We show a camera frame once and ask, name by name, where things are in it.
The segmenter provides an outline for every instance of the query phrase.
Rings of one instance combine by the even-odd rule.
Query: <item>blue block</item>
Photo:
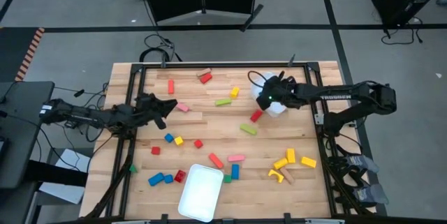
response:
[[[173,175],[172,174],[168,174],[165,176],[165,182],[167,184],[172,183],[174,181]]]
[[[231,165],[231,179],[239,179],[239,165],[238,164]]]
[[[165,140],[168,141],[168,143],[171,143],[174,140],[174,137],[171,134],[166,134]]]
[[[165,177],[163,176],[163,174],[161,172],[159,172],[158,174],[155,174],[152,178],[148,179],[148,182],[149,182],[149,185],[155,186],[160,181],[163,181],[164,179],[165,179]]]

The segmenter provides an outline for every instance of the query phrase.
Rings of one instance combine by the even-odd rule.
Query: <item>pink block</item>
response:
[[[243,161],[244,159],[244,155],[232,155],[228,157],[228,162]]]
[[[189,110],[189,107],[187,107],[186,105],[184,105],[182,103],[178,103],[177,108],[181,109],[184,112],[187,112]]]

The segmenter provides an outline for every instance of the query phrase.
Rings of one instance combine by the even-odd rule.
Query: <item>red block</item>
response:
[[[258,121],[259,117],[263,114],[263,111],[261,110],[256,110],[253,115],[251,116],[251,120],[253,121],[253,123],[255,123],[256,121]]]
[[[186,172],[179,170],[177,172],[177,175],[175,175],[174,180],[177,181],[178,183],[181,183],[185,176],[186,176]]]
[[[174,80],[168,81],[168,93],[174,94]]]
[[[151,154],[160,155],[160,147],[152,147]]]
[[[217,168],[222,169],[224,167],[224,164],[221,160],[219,160],[219,158],[217,158],[216,154],[211,153],[208,157],[217,166]]]
[[[200,81],[202,82],[202,84],[204,84],[204,83],[210,81],[211,78],[212,78],[211,74],[206,73],[205,75],[203,75],[203,76],[200,78]]]
[[[197,149],[203,147],[203,143],[200,140],[194,141],[194,145],[197,147]]]

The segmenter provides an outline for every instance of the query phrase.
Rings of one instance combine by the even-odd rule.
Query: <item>toy block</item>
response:
[[[295,183],[295,179],[292,177],[290,172],[288,172],[288,170],[285,167],[281,167],[279,171],[284,175],[284,177],[286,178],[286,180],[290,185],[293,185],[293,183]]]
[[[166,134],[165,140],[168,141],[168,143],[171,143],[174,140],[174,136],[172,136],[170,133]]]
[[[250,133],[252,135],[256,135],[257,134],[256,129],[251,127],[251,126],[249,126],[249,125],[247,125],[247,124],[240,125],[240,129],[245,131],[246,133]]]
[[[197,147],[197,149],[203,147],[203,143],[200,140],[194,141],[194,145]]]
[[[208,74],[210,72],[211,72],[211,69],[210,68],[206,68],[205,70],[201,70],[201,71],[197,72],[196,75],[197,75],[197,77],[201,77],[204,74]]]
[[[312,168],[316,167],[316,160],[313,160],[311,158],[302,157],[301,158],[301,163],[304,164],[304,165],[308,165],[308,166],[310,166]]]
[[[224,167],[224,164],[221,160],[219,160],[219,158],[217,158],[216,154],[211,153],[208,157],[217,166],[217,168],[222,169]]]
[[[206,73],[203,75],[203,77],[200,78],[200,81],[202,82],[202,84],[205,84],[206,82],[210,81],[210,79],[212,79],[212,75]]]
[[[174,94],[174,80],[168,81],[168,93]]]
[[[232,155],[228,157],[228,162],[243,161],[244,159],[244,155]]]
[[[129,168],[129,171],[131,171],[131,173],[137,173],[137,168],[132,164]]]
[[[165,177],[163,176],[163,174],[161,172],[159,172],[158,174],[155,174],[152,178],[148,179],[149,185],[151,186],[155,186],[158,183],[160,183],[160,181],[164,180]]]
[[[151,154],[160,155],[160,147],[152,147]]]
[[[177,174],[175,175],[174,180],[178,183],[181,183],[183,181],[183,179],[185,178],[185,176],[186,176],[186,172],[179,170],[177,172]]]
[[[231,179],[239,179],[239,165],[238,164],[231,165]]]
[[[184,111],[184,112],[188,112],[189,111],[189,107],[187,107],[186,105],[182,104],[182,103],[178,103],[175,107],[177,107],[178,109]]]
[[[256,110],[256,111],[252,114],[250,120],[251,120],[253,123],[256,123],[256,122],[258,121],[259,117],[260,117],[262,114],[263,114],[263,111],[261,111],[261,110]]]
[[[173,175],[172,174],[168,174],[165,176],[165,183],[169,184],[172,183],[174,181]]]
[[[268,176],[270,177],[270,176],[272,176],[272,175],[276,175],[277,178],[278,178],[278,183],[282,183],[282,180],[284,179],[284,176],[282,176],[282,174],[280,174],[280,173],[278,173],[277,171],[271,169],[271,170],[268,172]]]
[[[231,90],[230,98],[237,98],[238,94],[239,94],[239,87],[234,87],[233,90]]]
[[[183,139],[182,139],[182,137],[176,137],[176,138],[174,139],[174,141],[175,141],[175,144],[177,144],[177,146],[181,146],[181,145],[183,144]]]
[[[278,170],[279,168],[285,166],[288,164],[287,158],[282,158],[278,160],[277,162],[273,163],[273,167]]]
[[[216,100],[216,106],[228,105],[228,104],[231,104],[231,99],[229,99],[229,98]]]
[[[295,149],[294,148],[288,148],[286,151],[286,157],[287,157],[287,161],[289,163],[296,163],[295,160]]]
[[[224,177],[223,178],[223,182],[224,183],[230,183],[231,182],[231,175],[225,174],[223,177]]]

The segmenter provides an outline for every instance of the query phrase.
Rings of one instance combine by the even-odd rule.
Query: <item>green block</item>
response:
[[[231,104],[231,99],[230,98],[216,100],[216,106],[227,105],[227,104]]]
[[[137,168],[132,164],[129,168],[129,171],[131,171],[132,173],[137,173]]]
[[[223,177],[224,177],[223,178],[223,182],[224,183],[230,183],[231,182],[231,175],[225,174]]]
[[[252,135],[256,135],[257,134],[256,129],[251,127],[251,126],[249,126],[249,125],[247,125],[247,124],[240,125],[240,129],[245,131],[245,132],[247,132],[247,133],[250,133]]]

